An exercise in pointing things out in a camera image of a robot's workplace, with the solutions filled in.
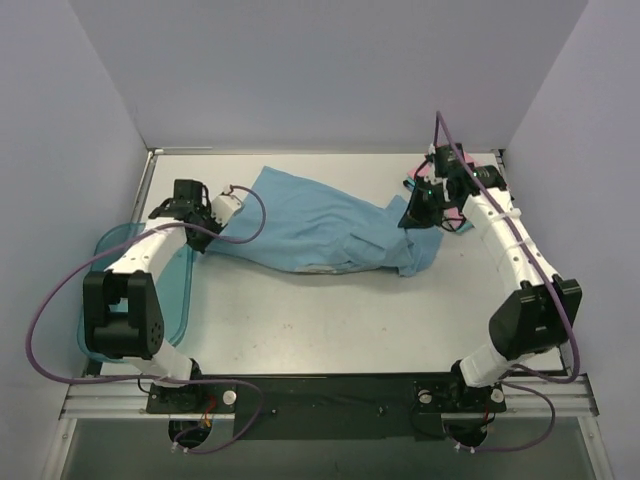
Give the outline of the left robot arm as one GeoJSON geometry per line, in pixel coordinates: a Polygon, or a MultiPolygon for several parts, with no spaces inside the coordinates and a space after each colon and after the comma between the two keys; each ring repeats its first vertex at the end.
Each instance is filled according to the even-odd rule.
{"type": "Polygon", "coordinates": [[[204,252],[243,208],[231,186],[215,198],[197,180],[174,182],[173,195],[151,211],[143,238],[103,271],[83,280],[84,341],[88,351],[123,360],[171,388],[170,400],[184,412],[199,409],[206,388],[192,378],[194,361],[165,338],[156,281],[187,246],[204,252]]]}

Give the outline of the light blue t shirt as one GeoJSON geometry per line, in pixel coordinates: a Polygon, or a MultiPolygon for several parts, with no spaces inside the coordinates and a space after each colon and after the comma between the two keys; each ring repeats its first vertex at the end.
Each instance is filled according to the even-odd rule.
{"type": "Polygon", "coordinates": [[[289,273],[343,274],[391,269],[411,277],[429,268],[443,234],[398,227],[407,202],[394,196],[380,208],[328,185],[270,167],[252,186],[266,207],[253,241],[214,240],[208,253],[237,257],[289,273]]]}

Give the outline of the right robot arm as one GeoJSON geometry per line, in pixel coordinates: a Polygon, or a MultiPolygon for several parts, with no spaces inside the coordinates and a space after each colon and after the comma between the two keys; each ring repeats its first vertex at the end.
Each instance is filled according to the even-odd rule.
{"type": "Polygon", "coordinates": [[[432,145],[414,173],[411,197],[398,225],[441,227],[450,210],[477,231],[506,292],[489,319],[485,344],[458,362],[460,376],[446,385],[450,404],[469,409],[481,399],[482,387],[522,368],[524,361],[563,344],[577,346],[572,327],[582,289],[541,254],[497,167],[475,164],[460,144],[432,145]]]}

